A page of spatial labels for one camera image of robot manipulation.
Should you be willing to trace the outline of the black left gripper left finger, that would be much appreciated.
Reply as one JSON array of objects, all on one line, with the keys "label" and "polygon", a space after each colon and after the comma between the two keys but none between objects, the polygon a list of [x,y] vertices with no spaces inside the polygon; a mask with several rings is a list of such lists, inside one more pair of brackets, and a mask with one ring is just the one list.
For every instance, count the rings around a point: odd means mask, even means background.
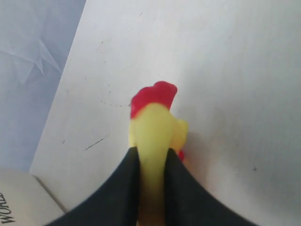
[{"label": "black left gripper left finger", "polygon": [[136,147],[127,151],[112,175],[84,202],[52,226],[135,226],[139,206],[140,163]]}]

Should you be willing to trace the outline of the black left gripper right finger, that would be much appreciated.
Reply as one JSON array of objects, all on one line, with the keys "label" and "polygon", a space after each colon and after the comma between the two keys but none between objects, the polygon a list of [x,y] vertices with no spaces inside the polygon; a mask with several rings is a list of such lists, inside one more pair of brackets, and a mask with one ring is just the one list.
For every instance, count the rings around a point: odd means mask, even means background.
[{"label": "black left gripper right finger", "polygon": [[164,171],[167,226],[250,226],[252,222],[215,199],[168,150]]}]

